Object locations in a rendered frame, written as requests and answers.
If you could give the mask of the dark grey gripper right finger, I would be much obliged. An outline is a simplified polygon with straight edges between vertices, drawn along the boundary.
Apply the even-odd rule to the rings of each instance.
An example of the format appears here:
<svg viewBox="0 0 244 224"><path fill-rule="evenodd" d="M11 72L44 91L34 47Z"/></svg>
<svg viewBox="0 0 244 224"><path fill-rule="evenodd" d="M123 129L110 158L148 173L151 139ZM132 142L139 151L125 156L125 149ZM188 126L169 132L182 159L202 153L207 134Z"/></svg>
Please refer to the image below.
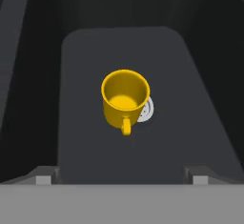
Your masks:
<svg viewBox="0 0 244 224"><path fill-rule="evenodd" d="M186 166L183 173L183 182L190 185L241 185L244 181L221 176L203 166Z"/></svg>

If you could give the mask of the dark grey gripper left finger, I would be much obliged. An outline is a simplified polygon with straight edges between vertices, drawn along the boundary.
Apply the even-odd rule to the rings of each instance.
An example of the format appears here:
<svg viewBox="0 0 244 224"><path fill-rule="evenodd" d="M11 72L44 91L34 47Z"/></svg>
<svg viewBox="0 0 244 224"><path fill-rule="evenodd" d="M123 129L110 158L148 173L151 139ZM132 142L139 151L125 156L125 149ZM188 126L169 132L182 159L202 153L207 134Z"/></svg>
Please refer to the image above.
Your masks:
<svg viewBox="0 0 244 224"><path fill-rule="evenodd" d="M38 166L26 175L2 182L2 185L55 185L59 182L58 167Z"/></svg>

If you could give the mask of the white sink drain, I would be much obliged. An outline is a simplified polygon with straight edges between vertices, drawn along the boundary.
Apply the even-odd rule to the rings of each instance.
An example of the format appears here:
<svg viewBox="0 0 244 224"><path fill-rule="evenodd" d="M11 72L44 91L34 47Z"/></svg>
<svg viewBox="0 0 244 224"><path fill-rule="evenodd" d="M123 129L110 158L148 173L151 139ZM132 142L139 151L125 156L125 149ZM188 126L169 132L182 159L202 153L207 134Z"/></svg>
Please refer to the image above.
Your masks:
<svg viewBox="0 0 244 224"><path fill-rule="evenodd" d="M146 102L143 110L141 111L137 122L138 123L144 123L149 121L153 117L153 112L154 112L154 105L153 105L153 100L149 98L149 100Z"/></svg>

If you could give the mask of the dark grey sink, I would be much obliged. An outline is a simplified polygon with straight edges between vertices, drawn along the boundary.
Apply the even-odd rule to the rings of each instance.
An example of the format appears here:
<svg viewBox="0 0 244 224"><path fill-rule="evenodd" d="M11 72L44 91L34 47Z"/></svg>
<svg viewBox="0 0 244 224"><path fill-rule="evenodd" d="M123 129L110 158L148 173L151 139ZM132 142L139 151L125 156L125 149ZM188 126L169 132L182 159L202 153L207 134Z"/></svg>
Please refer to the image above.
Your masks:
<svg viewBox="0 0 244 224"><path fill-rule="evenodd" d="M101 84L141 73L154 113L124 135ZM244 181L189 50L168 28L135 23L122 0L3 0L0 183L53 165L65 184L178 184L187 166Z"/></svg>

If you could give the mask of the yellow mug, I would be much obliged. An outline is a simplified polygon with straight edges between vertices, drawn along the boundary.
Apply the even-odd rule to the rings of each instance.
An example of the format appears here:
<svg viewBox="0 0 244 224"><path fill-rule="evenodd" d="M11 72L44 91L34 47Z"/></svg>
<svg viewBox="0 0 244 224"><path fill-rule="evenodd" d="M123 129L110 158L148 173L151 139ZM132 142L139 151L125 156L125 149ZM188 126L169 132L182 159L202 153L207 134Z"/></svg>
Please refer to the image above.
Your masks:
<svg viewBox="0 0 244 224"><path fill-rule="evenodd" d="M140 73L132 70L109 73L101 84L106 121L129 136L150 94L150 85Z"/></svg>

